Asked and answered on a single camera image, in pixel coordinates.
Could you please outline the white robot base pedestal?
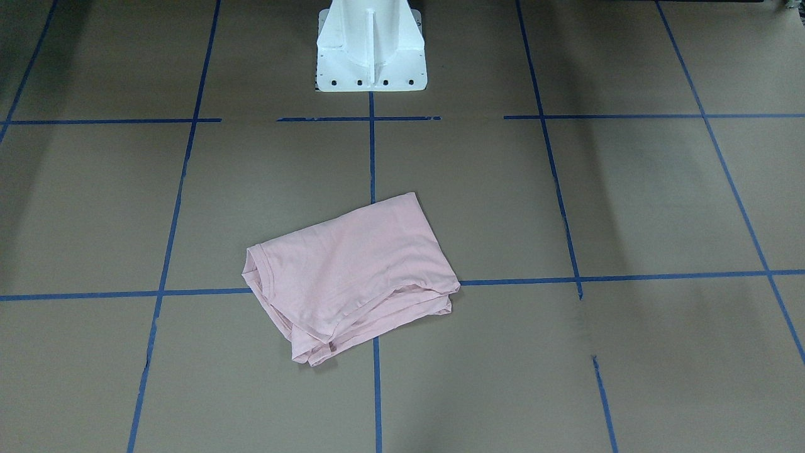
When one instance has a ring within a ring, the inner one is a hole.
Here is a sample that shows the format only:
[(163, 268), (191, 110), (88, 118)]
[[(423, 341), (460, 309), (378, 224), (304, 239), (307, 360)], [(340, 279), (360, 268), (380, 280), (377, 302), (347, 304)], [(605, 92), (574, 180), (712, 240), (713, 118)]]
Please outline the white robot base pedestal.
[(321, 92), (410, 92), (428, 86), (422, 15), (408, 1), (333, 1), (318, 14)]

